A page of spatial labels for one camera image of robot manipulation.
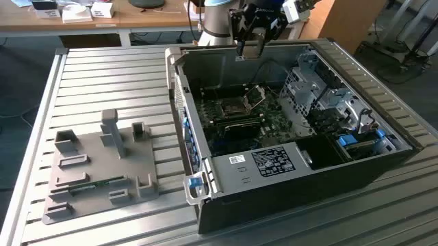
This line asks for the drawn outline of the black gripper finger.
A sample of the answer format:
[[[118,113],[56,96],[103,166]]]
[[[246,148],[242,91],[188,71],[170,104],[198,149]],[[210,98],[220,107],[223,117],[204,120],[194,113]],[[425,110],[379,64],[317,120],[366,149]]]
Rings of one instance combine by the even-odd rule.
[[[258,33],[258,46],[256,46],[256,54],[262,55],[264,45],[267,42],[270,42],[272,39],[272,30],[270,26],[266,26],[260,29],[260,32]]]
[[[243,54],[243,48],[247,40],[254,38],[254,28],[255,28],[256,18],[240,19],[238,24],[238,34],[236,34],[236,53],[238,55]]]

